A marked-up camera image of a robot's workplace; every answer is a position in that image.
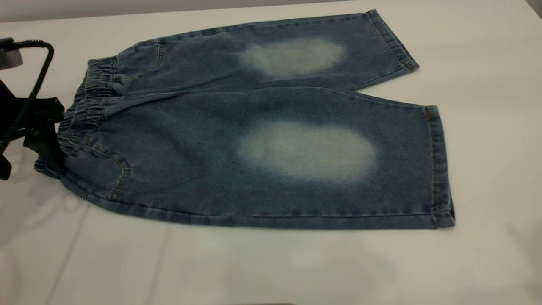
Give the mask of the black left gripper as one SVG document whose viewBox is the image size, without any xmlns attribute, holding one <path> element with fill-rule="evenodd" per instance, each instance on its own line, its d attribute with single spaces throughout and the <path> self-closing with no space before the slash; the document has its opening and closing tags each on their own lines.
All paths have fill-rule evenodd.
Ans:
<svg viewBox="0 0 542 305">
<path fill-rule="evenodd" d="M 27 112 L 23 107 L 28 101 L 17 98 L 2 82 L 1 86 L 1 143 L 10 143 L 25 138 L 23 146 L 35 151 L 47 164 L 60 169 L 64 165 L 55 124 L 64 118 L 64 107 L 57 98 L 35 99 Z M 0 155 L 0 179 L 7 181 L 11 176 L 12 164 Z"/>
</svg>

